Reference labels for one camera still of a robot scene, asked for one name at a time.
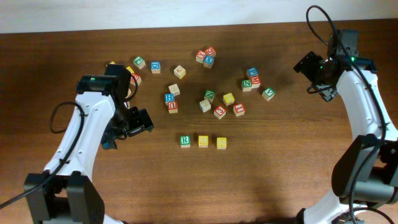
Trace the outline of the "yellow S block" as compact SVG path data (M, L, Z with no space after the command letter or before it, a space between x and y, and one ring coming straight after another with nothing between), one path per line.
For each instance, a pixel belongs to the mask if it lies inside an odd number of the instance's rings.
M217 138L216 139L216 148L217 149L226 149L227 148L227 138Z
M209 138L208 136L199 136L198 137L198 147L208 147Z

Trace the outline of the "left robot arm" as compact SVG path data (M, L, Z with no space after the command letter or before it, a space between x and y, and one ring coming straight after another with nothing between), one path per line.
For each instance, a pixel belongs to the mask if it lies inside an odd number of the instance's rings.
M92 183L97 151L115 149L154 128L145 109L127 107L131 73L110 64L104 75L85 75L76 85L72 118L63 139L40 174L29 174L24 189L34 223L116 223Z

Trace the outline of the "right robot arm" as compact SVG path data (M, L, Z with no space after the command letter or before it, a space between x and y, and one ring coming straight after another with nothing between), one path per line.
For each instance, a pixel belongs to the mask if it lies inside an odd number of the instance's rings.
M357 51L358 31L331 34L328 56L309 52L294 67L310 81L308 93L326 102L341 96L353 142L333 168L332 189L315 205L303 208L297 223L351 223L359 213L397 203L397 128L377 86L377 69Z

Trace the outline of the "green R block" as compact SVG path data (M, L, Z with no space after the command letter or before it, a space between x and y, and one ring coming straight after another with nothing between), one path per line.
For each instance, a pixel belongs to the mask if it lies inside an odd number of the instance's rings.
M191 146L190 136L180 136L180 147L188 148Z

